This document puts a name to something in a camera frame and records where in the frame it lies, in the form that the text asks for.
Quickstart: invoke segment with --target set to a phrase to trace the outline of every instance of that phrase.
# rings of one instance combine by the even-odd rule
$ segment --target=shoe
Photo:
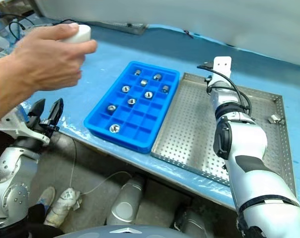
[[[52,186],[47,187],[43,193],[41,194],[37,204],[43,204],[45,207],[45,211],[47,214],[50,206],[52,205],[53,201],[55,199],[55,188]]]

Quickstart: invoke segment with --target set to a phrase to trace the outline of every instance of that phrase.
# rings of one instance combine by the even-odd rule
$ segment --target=floor
[[[236,230],[234,211],[161,181],[60,133],[53,135],[49,147],[41,155],[38,172],[31,187],[30,205],[37,202],[42,191],[49,185],[56,189],[56,200],[70,186],[74,157],[76,163],[71,186],[81,192],[91,190],[117,171],[127,171],[132,175],[139,173],[147,178],[136,224],[170,227],[175,211],[182,204],[201,214],[209,234],[208,238],[241,237]],[[70,211],[61,229],[65,233],[70,233],[102,226],[117,194],[128,179],[126,174],[118,174],[94,192],[84,195],[81,207],[76,211]]]

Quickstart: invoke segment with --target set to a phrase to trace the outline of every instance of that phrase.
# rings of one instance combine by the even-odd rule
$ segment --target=blue tablecloth
[[[196,66],[213,61],[216,56],[231,56],[231,78],[237,85],[283,95],[300,200],[300,66],[162,28],[151,28],[138,36],[93,27],[92,38],[99,47],[96,53],[86,56],[78,85],[55,92],[37,92],[23,103],[24,108],[29,109],[38,99],[46,98],[44,117],[51,104],[62,97],[65,106],[59,123],[61,132],[233,209],[229,187],[94,137],[83,125],[84,118],[132,60],[175,69],[181,75],[189,72],[208,76]]]

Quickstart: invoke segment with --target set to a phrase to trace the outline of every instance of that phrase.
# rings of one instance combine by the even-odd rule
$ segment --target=human arm
[[[94,40],[63,43],[78,31],[77,24],[39,27],[0,59],[0,119],[39,90],[75,86],[85,54],[97,48]]]

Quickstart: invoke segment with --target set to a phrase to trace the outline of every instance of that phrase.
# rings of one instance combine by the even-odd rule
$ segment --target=metal nut
[[[108,111],[108,113],[111,114],[111,115],[115,112],[116,109],[117,109],[117,107],[116,107],[115,105],[109,105],[109,106],[107,107],[107,111]]]
[[[120,125],[118,124],[113,124],[110,126],[109,131],[111,133],[118,133],[120,131]]]
[[[136,99],[134,99],[134,98],[130,98],[130,99],[128,99],[128,105],[130,106],[130,107],[132,107],[135,103],[136,103]]]
[[[121,89],[121,91],[122,91],[123,93],[128,93],[129,90],[130,90],[130,87],[129,87],[129,86],[123,86],[122,89]]]
[[[141,74],[141,70],[137,69],[136,72],[135,72],[135,75],[138,76],[140,74]]]
[[[152,92],[146,92],[145,93],[145,98],[151,99],[153,97],[153,93]]]
[[[169,92],[169,89],[170,89],[169,86],[164,85],[164,86],[162,87],[162,93],[168,93],[168,92]]]
[[[155,76],[153,76],[153,79],[154,79],[154,80],[160,81],[161,78],[162,78],[161,74],[158,74],[158,73],[157,73]]]
[[[143,87],[145,87],[147,85],[147,83],[148,83],[148,81],[145,80],[145,79],[140,81],[140,85],[143,86]]]

